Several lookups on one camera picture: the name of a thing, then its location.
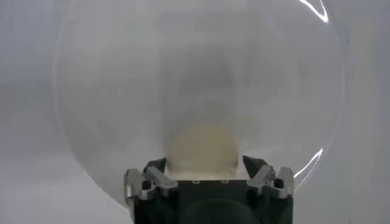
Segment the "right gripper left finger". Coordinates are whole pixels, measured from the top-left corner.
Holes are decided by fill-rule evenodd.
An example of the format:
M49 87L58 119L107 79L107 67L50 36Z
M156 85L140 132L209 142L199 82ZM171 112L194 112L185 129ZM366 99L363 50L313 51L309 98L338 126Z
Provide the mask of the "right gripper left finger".
M138 208L176 213L179 209L179 182L165 175L166 158L149 161L142 170L124 173L124 200L134 213Z

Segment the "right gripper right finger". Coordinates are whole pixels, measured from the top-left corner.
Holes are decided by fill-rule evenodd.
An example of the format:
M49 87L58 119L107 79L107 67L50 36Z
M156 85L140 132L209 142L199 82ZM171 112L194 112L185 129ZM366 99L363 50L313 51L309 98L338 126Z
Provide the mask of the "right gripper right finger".
M277 173L265 160L243 156L249 175L246 184L255 189L258 196L269 194L274 199L287 199L294 194L294 173L289 167L281 167Z

